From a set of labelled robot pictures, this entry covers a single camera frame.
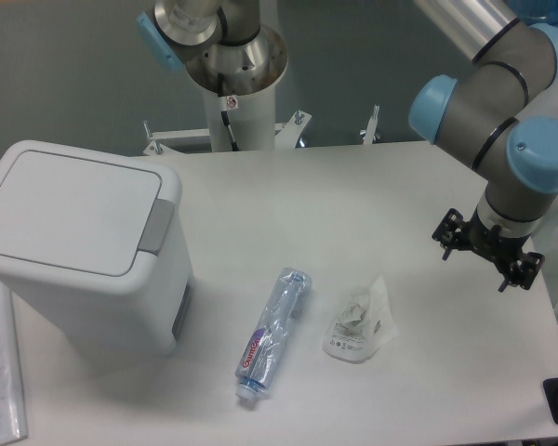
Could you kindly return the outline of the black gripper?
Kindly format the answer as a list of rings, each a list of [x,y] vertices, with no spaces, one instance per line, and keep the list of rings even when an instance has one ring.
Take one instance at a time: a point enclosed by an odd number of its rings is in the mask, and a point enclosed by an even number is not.
[[[446,212],[432,239],[444,249],[443,260],[447,260],[453,251],[469,249],[492,263],[503,276],[499,292],[509,286],[529,290],[545,262],[541,253],[524,252],[525,236],[506,237],[500,225],[488,229],[478,217],[467,222],[455,208]]]

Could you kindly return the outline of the silver second robot arm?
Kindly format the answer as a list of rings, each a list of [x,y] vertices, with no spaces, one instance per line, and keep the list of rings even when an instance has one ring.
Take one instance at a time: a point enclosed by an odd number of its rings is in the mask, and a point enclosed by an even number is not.
[[[244,46],[259,34],[258,1],[156,1],[136,26],[164,68],[176,71],[214,45]]]

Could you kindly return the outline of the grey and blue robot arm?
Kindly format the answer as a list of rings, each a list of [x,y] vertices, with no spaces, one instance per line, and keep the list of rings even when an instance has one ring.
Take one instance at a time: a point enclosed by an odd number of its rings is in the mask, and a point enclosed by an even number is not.
[[[529,289],[544,256],[523,247],[558,195],[558,119],[518,114],[558,78],[558,28],[528,25],[502,1],[422,1],[419,8],[475,72],[432,78],[410,126],[482,177],[472,216],[449,210],[432,237],[446,253],[491,262],[504,287]]]

